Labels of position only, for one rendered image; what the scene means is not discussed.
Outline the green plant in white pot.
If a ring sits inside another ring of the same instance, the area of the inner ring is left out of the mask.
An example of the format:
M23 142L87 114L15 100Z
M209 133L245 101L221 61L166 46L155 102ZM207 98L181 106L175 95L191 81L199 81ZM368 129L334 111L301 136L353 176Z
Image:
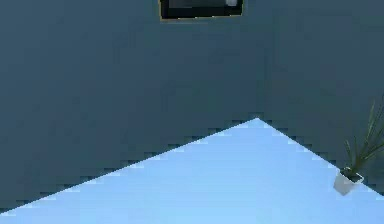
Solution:
M367 129L362 142L358 142L356 136L353 143L348 139L344 140L344 148L347 154L347 162L337 173L333 188L342 196L349 194L359 184L362 184L364 177L360 170L367 162L384 152L384 94L380 99L379 106L373 101L367 122Z

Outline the dark framed wall picture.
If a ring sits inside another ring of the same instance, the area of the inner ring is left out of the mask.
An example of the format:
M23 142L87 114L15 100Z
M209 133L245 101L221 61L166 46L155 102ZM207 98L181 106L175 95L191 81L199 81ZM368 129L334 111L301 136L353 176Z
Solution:
M159 0L162 20L239 16L244 0Z

